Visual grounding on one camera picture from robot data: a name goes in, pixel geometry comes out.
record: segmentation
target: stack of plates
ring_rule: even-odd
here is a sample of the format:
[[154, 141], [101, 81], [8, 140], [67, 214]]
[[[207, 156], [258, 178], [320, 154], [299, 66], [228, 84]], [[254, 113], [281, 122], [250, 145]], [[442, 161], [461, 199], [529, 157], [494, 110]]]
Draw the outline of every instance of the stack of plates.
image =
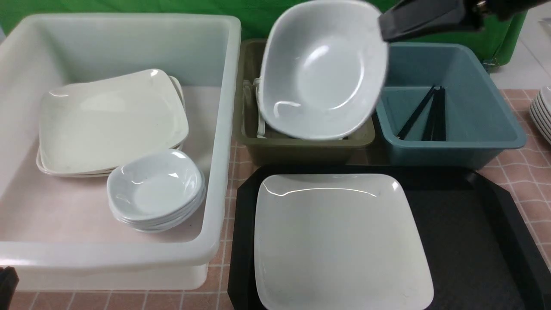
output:
[[530, 117], [551, 144], [551, 87], [542, 88], [530, 106]]
[[180, 83], [151, 69], [48, 92], [36, 165], [59, 177], [103, 177], [189, 133]]

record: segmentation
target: small white bowl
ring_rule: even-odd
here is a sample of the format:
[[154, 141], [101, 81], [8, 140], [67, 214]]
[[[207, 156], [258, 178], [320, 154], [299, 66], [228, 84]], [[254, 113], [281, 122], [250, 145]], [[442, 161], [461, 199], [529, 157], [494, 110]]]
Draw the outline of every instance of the small white bowl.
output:
[[129, 222], [170, 220], [200, 194], [203, 184], [189, 156], [168, 149], [115, 169], [107, 179], [109, 207]]

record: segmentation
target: square white plate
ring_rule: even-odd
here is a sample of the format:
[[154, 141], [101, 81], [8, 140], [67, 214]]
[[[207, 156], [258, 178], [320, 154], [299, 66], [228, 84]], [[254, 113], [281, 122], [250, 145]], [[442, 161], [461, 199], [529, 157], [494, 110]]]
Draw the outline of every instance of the square white plate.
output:
[[434, 297], [406, 195], [388, 175], [268, 177], [254, 251], [269, 310], [422, 310]]
[[46, 93], [40, 114], [44, 168], [93, 173], [177, 145], [189, 132], [169, 76], [156, 69]]

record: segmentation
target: green cloth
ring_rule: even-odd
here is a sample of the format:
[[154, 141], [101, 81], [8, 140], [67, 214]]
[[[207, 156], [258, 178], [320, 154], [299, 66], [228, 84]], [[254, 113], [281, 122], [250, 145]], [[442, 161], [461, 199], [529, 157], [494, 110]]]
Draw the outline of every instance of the green cloth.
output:
[[[265, 38], [275, 20], [301, 0], [1, 0], [0, 23], [9, 33], [25, 16], [37, 13], [76, 12], [143, 12], [196, 13], [233, 15], [241, 20], [242, 38]], [[382, 11], [396, 0], [372, 0]], [[416, 41], [452, 42], [470, 47], [480, 60], [497, 61], [503, 65], [512, 55], [521, 20], [500, 23], [494, 18], [485, 21], [480, 33], [447, 33], [427, 36]]]

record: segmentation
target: teal plastic bin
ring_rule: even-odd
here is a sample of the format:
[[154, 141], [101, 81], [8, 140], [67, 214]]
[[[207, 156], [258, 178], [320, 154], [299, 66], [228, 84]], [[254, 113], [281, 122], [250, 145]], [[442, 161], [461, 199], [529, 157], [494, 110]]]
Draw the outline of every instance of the teal plastic bin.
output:
[[[446, 89], [447, 141], [421, 141], [430, 104], [404, 140], [396, 135], [432, 85]], [[526, 134], [474, 53], [455, 44], [391, 45], [385, 88], [377, 105], [393, 165], [479, 169]]]

